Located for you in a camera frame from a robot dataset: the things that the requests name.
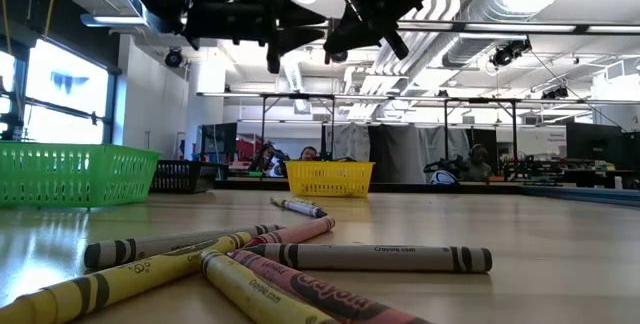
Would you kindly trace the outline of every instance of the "yellow crayon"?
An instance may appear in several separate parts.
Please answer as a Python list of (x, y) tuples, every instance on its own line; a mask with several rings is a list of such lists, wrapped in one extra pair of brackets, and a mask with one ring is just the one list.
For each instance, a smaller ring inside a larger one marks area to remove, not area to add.
[(320, 310), (272, 288), (228, 256), (205, 250), (202, 274), (258, 324), (337, 324)]
[(251, 234), (238, 232), (166, 254), (106, 269), (18, 297), (0, 309), (0, 323), (66, 323), (121, 300), (196, 272), (200, 253), (229, 253), (242, 248)]

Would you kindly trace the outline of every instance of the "table surface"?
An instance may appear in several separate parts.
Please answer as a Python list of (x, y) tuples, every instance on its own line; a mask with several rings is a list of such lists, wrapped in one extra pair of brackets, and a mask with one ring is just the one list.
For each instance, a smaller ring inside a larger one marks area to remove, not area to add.
[[(152, 195), (110, 209), (0, 210), (0, 306), (83, 273), (87, 243), (303, 215), (269, 204), (286, 193)], [(507, 195), (370, 194), (318, 198), (336, 219), (312, 243), (487, 247), (490, 275), (310, 272), (434, 323), (637, 323), (640, 211)], [(249, 323), (194, 275), (91, 314), (82, 323)]]

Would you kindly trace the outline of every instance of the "yellow basket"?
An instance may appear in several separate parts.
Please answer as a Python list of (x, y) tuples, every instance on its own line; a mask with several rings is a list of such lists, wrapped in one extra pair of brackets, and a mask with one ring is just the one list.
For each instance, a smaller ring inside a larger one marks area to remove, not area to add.
[(293, 195), (364, 198), (374, 164), (288, 161), (289, 188)]

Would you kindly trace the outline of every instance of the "plastic basket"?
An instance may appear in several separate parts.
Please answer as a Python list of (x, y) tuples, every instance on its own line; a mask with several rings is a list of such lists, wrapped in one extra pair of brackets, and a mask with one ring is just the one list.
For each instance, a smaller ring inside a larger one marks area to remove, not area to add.
[(184, 160), (160, 160), (151, 191), (192, 194), (213, 189), (216, 179), (226, 179), (226, 165)]
[(288, 161), (291, 194), (366, 197), (375, 163)]
[(116, 145), (0, 142), (0, 207), (141, 202), (159, 157)]

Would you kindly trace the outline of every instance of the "crayon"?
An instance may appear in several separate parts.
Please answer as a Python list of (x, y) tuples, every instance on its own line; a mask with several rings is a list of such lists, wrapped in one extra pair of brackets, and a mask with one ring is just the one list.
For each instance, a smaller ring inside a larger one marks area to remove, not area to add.
[(486, 273), (493, 266), (485, 248), (263, 244), (245, 250), (301, 270)]
[(285, 293), (322, 310), (340, 323), (429, 323), (424, 319), (342, 290), (246, 250), (235, 252), (233, 259)]
[(259, 235), (247, 243), (247, 247), (267, 243), (301, 243), (330, 231), (334, 226), (336, 221), (331, 217), (315, 219), (296, 227)]
[(271, 204), (277, 205), (284, 209), (289, 209), (298, 213), (306, 214), (313, 218), (322, 218), (327, 216), (327, 212), (324, 209), (317, 207), (313, 202), (294, 198), (271, 198)]
[(256, 237), (274, 230), (282, 229), (279, 225), (252, 225), (244, 228), (232, 228), (196, 233), (163, 235), (146, 238), (130, 238), (122, 240), (105, 240), (89, 244), (84, 251), (84, 265), (89, 269), (106, 269), (131, 263), (135, 260), (167, 253), (180, 248), (205, 241), (216, 240), (222, 236), (247, 232)]
[(66, 323), (190, 273), (197, 272), (205, 249), (228, 253), (242, 248), (246, 232), (152, 256), (85, 275), (18, 297), (0, 309), (0, 323)]
[(202, 274), (256, 323), (338, 323), (318, 309), (272, 288), (251, 270), (217, 251), (201, 254)]

